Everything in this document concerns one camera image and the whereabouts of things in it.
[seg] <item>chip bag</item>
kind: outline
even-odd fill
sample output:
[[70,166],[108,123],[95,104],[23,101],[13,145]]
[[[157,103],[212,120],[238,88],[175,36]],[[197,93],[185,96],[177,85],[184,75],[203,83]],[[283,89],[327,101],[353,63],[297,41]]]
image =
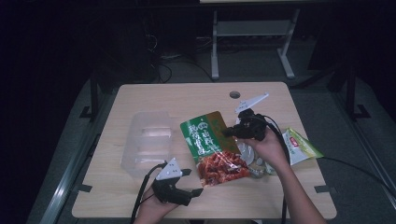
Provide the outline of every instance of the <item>chip bag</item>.
[[219,111],[180,124],[203,187],[250,176],[234,139],[222,134],[226,128]]

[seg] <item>metal stand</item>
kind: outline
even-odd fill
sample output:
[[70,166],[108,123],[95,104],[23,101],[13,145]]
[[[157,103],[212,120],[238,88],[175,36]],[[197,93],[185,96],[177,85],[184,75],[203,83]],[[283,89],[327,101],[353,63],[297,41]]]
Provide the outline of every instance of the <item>metal stand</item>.
[[96,76],[94,72],[91,74],[90,82],[91,82],[91,113],[88,112],[90,110],[90,107],[85,106],[79,117],[82,119],[90,119],[90,122],[93,122],[96,115],[98,114],[98,107],[99,107],[98,82],[96,80]]
[[286,56],[293,36],[300,9],[295,9],[291,20],[283,21],[218,21],[218,12],[213,15],[212,79],[219,79],[218,36],[241,35],[284,35],[283,47],[278,49],[278,56],[285,69],[287,78],[294,78],[294,73]]

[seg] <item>table leg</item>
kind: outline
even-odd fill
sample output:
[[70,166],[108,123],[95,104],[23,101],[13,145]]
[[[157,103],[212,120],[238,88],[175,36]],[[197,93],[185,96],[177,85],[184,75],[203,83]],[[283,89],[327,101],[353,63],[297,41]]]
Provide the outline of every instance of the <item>table leg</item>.
[[293,36],[294,28],[296,26],[299,14],[300,14],[300,9],[296,9],[294,11],[293,18],[290,21],[288,32],[286,33],[286,36],[285,36],[286,37],[285,43],[284,43],[282,48],[277,50],[277,54],[279,56],[279,59],[282,62],[283,68],[285,69],[286,77],[290,78],[290,79],[295,78],[295,76],[294,76],[293,70],[291,69],[288,57],[286,56],[286,53],[288,52],[290,41],[291,41],[291,38]]

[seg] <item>wooden table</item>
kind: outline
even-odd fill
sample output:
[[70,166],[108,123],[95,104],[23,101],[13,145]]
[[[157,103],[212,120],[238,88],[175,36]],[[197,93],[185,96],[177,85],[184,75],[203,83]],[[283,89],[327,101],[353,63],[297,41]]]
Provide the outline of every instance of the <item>wooden table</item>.
[[[233,99],[231,91],[241,97]],[[200,83],[124,85],[120,88],[106,126],[94,152],[83,185],[90,192],[80,191],[73,207],[75,217],[130,217],[142,179],[132,178],[121,167],[120,160],[131,120],[140,111],[165,110],[174,121],[172,154],[181,168],[192,173],[177,182],[179,189],[201,187],[192,155],[179,124],[213,111],[219,111],[227,126],[235,124],[234,110],[241,100],[269,93],[269,97],[252,109],[273,118],[281,129],[291,127],[306,136],[303,124],[291,99],[288,87],[281,82]],[[307,194],[325,218],[333,218],[336,210],[328,192],[316,193],[315,186],[325,185],[316,160],[293,166]],[[189,206],[180,206],[166,218],[281,218],[283,191],[275,175],[260,179],[245,177],[205,188]]]

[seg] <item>food package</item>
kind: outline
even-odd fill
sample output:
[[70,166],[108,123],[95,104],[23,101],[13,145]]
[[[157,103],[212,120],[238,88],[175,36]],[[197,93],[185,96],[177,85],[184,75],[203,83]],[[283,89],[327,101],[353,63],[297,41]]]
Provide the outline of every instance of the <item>food package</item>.
[[[317,150],[307,139],[302,137],[292,128],[286,129],[282,134],[285,144],[288,147],[290,155],[290,165],[294,165],[300,161],[311,158],[323,157],[323,154]],[[268,174],[274,174],[275,170],[266,163],[266,171]]]
[[235,140],[222,134],[226,128],[219,111],[180,124],[203,187],[250,176]]

